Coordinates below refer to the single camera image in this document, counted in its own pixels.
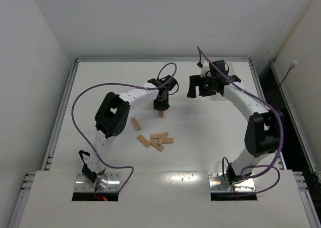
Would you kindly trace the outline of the metal base plate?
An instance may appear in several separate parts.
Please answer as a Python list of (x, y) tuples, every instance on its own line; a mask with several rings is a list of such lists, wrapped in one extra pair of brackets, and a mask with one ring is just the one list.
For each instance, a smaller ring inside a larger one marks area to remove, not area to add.
[(224, 179), (222, 172), (209, 172), (208, 178), (211, 194), (255, 192), (253, 179), (242, 180), (229, 184), (229, 182)]
[(120, 188), (120, 173), (106, 172), (99, 175), (96, 181), (91, 183), (82, 173), (78, 172), (74, 185), (75, 193), (116, 193)]

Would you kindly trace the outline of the wood block four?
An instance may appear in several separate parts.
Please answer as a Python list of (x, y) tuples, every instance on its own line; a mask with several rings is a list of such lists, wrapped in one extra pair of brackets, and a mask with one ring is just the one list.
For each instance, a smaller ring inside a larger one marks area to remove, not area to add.
[(141, 134), (137, 136), (137, 140), (143, 144), (146, 148), (148, 148), (150, 146), (150, 141), (147, 140), (144, 136), (142, 136)]

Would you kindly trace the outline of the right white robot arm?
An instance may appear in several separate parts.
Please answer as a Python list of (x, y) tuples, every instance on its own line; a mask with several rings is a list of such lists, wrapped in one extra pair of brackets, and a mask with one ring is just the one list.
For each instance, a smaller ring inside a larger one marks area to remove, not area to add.
[(229, 100), (247, 121), (245, 148), (228, 164), (225, 172), (225, 178), (230, 184), (240, 182), (247, 179), (252, 170), (269, 154), (276, 152), (283, 143), (280, 136), (283, 130), (283, 114), (272, 111), (263, 102), (247, 94), (241, 79), (236, 75), (229, 75), (225, 61), (199, 61), (197, 65), (201, 73), (189, 77), (187, 97), (220, 94)]

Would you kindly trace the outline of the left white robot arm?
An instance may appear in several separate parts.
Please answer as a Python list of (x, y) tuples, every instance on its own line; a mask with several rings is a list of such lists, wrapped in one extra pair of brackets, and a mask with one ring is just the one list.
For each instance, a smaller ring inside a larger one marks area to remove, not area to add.
[(125, 129), (128, 115), (134, 108), (153, 101), (153, 108), (157, 111), (169, 109), (169, 92), (178, 85), (177, 80), (168, 75), (161, 79), (150, 79), (142, 86), (123, 84), (131, 87), (130, 91), (116, 94), (109, 92), (103, 99), (94, 117), (96, 122), (95, 142), (89, 139), (80, 131), (80, 134), (87, 141), (93, 152), (79, 151), (79, 155), (88, 156), (88, 161), (83, 161), (82, 173), (92, 183), (98, 181), (98, 177), (105, 172), (107, 167), (113, 169), (126, 169), (125, 166), (111, 166), (103, 160), (103, 153), (113, 144), (116, 136)]

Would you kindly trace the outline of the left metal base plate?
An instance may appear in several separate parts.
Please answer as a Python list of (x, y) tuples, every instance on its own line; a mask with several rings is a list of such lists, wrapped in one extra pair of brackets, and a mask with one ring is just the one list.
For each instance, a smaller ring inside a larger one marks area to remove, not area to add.
[(75, 193), (116, 193), (120, 188), (120, 173), (106, 172), (99, 175), (96, 181), (91, 183), (82, 173), (78, 172), (74, 185)]

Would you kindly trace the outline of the wood block six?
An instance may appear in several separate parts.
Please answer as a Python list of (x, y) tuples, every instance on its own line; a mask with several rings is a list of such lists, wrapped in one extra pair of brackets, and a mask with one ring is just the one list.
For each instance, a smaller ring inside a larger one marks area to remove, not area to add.
[(158, 151), (162, 152), (164, 149), (164, 146), (162, 144), (159, 144), (155, 139), (152, 139), (150, 141), (151, 145), (156, 148)]

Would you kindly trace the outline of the wood block seven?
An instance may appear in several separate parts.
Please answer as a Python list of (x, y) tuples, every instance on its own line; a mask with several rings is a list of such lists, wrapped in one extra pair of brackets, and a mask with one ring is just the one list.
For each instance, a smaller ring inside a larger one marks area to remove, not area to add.
[(163, 135), (164, 135), (163, 133), (160, 133), (160, 134), (151, 134), (151, 135), (150, 135), (150, 138), (151, 138), (151, 139), (160, 139), (160, 138), (162, 138)]

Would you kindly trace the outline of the wood block three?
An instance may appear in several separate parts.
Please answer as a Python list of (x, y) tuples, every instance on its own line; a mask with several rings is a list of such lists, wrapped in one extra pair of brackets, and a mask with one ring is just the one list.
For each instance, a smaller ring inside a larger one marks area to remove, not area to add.
[(131, 121), (131, 123), (134, 126), (136, 131), (139, 131), (141, 129), (141, 126), (140, 126), (140, 124), (138, 123), (138, 121), (137, 121), (137, 119), (135, 117), (132, 117), (130, 119), (130, 121)]

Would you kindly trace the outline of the white rectangular box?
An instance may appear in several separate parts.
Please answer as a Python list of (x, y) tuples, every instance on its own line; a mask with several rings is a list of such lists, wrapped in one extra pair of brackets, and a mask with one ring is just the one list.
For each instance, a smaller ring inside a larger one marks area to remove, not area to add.
[[(230, 66), (231, 62), (226, 62), (224, 60), (214, 61), (212, 64), (218, 68), (226, 77), (230, 79), (231, 82), (241, 82), (241, 80), (235, 75), (234, 69), (232, 69), (232, 73), (230, 74)], [(221, 96), (220, 98), (214, 98), (216, 101), (227, 100), (224, 96), (224, 88), (231, 83), (227, 81), (216, 69), (210, 68), (211, 75), (214, 78), (215, 88), (216, 88), (216, 96)]]

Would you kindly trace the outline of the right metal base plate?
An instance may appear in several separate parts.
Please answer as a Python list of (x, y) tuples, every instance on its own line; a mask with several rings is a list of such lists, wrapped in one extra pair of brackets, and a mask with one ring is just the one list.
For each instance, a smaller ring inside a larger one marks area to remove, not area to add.
[(209, 172), (208, 178), (211, 194), (255, 192), (253, 179), (242, 180), (229, 184), (229, 182), (224, 179), (222, 172)]

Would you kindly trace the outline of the wood block five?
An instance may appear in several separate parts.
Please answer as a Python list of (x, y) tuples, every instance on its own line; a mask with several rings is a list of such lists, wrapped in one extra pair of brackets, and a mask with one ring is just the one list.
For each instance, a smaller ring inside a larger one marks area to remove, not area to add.
[(174, 142), (174, 139), (173, 138), (166, 138), (164, 141), (163, 141), (163, 144), (173, 144)]

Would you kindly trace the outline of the wood block eight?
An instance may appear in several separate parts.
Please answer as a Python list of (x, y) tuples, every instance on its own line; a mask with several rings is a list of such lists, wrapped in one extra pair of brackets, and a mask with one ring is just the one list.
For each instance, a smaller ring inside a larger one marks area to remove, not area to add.
[(165, 141), (165, 139), (168, 137), (168, 134), (169, 134), (169, 133), (166, 131), (166, 132), (161, 136), (161, 138), (159, 138), (158, 143), (159, 143), (160, 145), (163, 144), (163, 142)]

